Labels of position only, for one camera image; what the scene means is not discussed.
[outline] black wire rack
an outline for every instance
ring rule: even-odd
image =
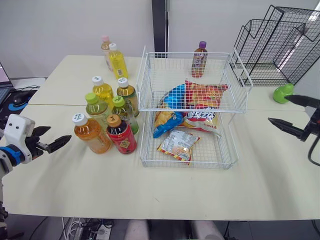
[[[241,27],[234,48],[254,86],[295,85],[320,57],[320,11],[270,5]]]

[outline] mouse pad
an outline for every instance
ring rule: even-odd
[[[36,93],[37,90],[31,91],[23,91],[31,93],[32,95]],[[8,118],[10,114],[20,114],[21,111],[28,105],[25,103],[21,106],[14,106],[14,98],[16,94],[21,93],[21,91],[12,92],[11,95],[4,101],[0,106],[0,129],[5,129],[6,124],[4,123],[4,119]]]

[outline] purple bottle cap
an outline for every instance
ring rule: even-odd
[[[200,48],[200,49],[205,49],[206,46],[207,46],[207,42],[206,42],[206,41],[201,41],[201,42],[199,43],[199,48]]]

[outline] wire rack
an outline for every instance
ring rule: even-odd
[[[177,128],[178,130],[200,137],[200,140],[192,148],[191,161],[179,161],[157,150],[164,139],[168,137],[169,133],[166,132],[159,138],[153,138],[156,112],[147,112],[140,149],[140,158],[143,166],[211,169],[230,168],[238,160],[238,153],[230,127],[232,118],[228,123],[228,127],[224,127],[221,114],[217,114],[220,122],[220,136],[211,132],[197,131],[185,127]]]
[[[143,51],[137,92],[140,111],[161,111],[163,100],[169,92],[190,81],[200,85],[225,85],[227,90],[216,90],[215,95],[221,98],[219,106],[206,109],[206,112],[244,113],[247,110],[248,94],[253,84],[251,78],[234,52],[206,52],[205,67],[201,69],[202,77],[192,77],[194,52],[145,52]],[[197,97],[207,97],[203,88],[192,90]],[[186,106],[185,99],[167,108],[168,111],[191,112],[193,106]]]
[[[255,86],[295,85],[303,77],[320,57],[319,16],[320,11],[270,5],[264,19],[241,27],[234,47]],[[246,73],[241,76],[249,84]]]

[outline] bottle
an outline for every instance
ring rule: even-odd
[[[199,48],[194,51],[191,75],[194,78],[201,78],[204,74],[208,51],[206,50],[207,43],[201,41],[199,43]]]
[[[119,152],[132,153],[137,148],[137,142],[130,126],[116,114],[108,116],[107,121],[109,126],[106,132]]]
[[[112,113],[118,115],[121,120],[126,121],[130,125],[133,134],[136,134],[139,130],[138,123],[135,119],[132,107],[127,104],[122,96],[115,96],[113,98]]]
[[[133,115],[136,117],[139,115],[138,98],[136,90],[133,86],[129,85],[128,79],[121,77],[118,79],[119,87],[116,90],[118,96],[123,97],[124,101],[131,105],[133,110]]]
[[[114,98],[114,91],[112,90],[112,87],[105,83],[101,76],[94,76],[92,78],[92,82],[94,84],[92,92],[101,100],[107,102],[109,106],[112,106],[112,99]]]
[[[108,66],[108,69],[112,72],[113,70],[109,60],[109,52],[110,52],[109,44],[111,44],[111,41],[109,40],[108,36],[102,36],[101,39],[102,39],[101,49],[104,53],[104,59],[105,59],[106,65]]]
[[[109,45],[109,59],[116,79],[128,78],[128,71],[125,63],[124,55],[117,50],[117,45],[111,43]]]
[[[111,148],[112,142],[96,120],[77,113],[72,117],[72,121],[75,124],[75,135],[83,140],[92,152],[103,154]]]
[[[105,131],[108,127],[107,117],[111,114],[111,108],[105,101],[100,100],[93,92],[85,95],[85,100],[88,103],[85,110],[95,119]]]

